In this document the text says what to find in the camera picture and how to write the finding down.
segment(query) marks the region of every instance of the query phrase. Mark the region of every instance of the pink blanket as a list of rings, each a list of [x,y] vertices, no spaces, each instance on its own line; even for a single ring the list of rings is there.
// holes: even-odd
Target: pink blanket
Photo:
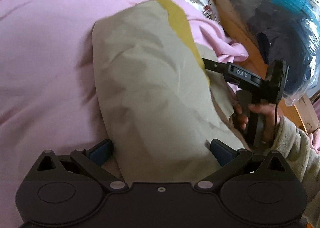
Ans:
[[[318,99],[314,104],[313,108],[315,109],[315,112],[320,119],[320,99]],[[310,146],[312,149],[316,151],[317,154],[320,154],[320,130],[317,129],[312,134],[308,135],[310,138]]]
[[[15,192],[43,150],[69,154],[107,137],[93,77],[92,28],[144,1],[0,0],[1,227],[21,224]],[[223,61],[247,57],[242,45],[228,44],[217,23],[173,1],[184,9],[197,43]]]

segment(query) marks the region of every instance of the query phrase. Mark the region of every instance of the clear plastic wrap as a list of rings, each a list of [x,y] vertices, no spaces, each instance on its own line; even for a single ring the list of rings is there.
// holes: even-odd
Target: clear plastic wrap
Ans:
[[[256,36],[266,64],[289,64],[287,105],[316,86],[320,64],[320,0],[230,0]]]

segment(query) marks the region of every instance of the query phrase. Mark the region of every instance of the black plastic device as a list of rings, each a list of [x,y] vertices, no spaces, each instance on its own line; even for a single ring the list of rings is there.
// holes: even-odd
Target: black plastic device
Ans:
[[[133,183],[100,166],[112,154],[105,140],[89,151],[44,151],[20,185],[23,228],[302,228],[307,195],[278,151],[267,156],[210,147],[222,168],[190,183]]]
[[[251,148],[259,150],[262,146],[262,131],[265,118],[262,114],[250,112],[248,105],[261,102],[276,105],[279,103],[287,80],[289,70],[287,63],[279,60],[274,61],[268,66],[266,77],[263,80],[260,76],[230,62],[225,64],[208,59],[203,59],[203,61],[207,70],[223,74],[225,81],[233,83],[242,89],[236,94],[244,113],[249,118],[243,135]]]

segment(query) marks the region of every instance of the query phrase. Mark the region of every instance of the fleece sleeve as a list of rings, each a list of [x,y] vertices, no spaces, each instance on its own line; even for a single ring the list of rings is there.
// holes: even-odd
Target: fleece sleeve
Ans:
[[[281,152],[302,182],[308,196],[304,217],[313,228],[320,228],[320,155],[311,148],[309,137],[282,117],[271,150]]]

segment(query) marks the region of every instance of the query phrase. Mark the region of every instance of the wooden headboard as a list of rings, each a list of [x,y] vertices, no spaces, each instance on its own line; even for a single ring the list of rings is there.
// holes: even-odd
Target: wooden headboard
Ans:
[[[230,37],[242,43],[249,53],[249,58],[240,63],[240,65],[264,77],[267,72],[267,65],[263,62],[255,37],[247,30],[228,0],[213,1],[215,2],[224,30]],[[299,102],[291,107],[287,107],[282,100],[279,108],[279,114],[285,115],[307,134],[314,132],[320,127],[318,117],[307,95],[304,95]]]

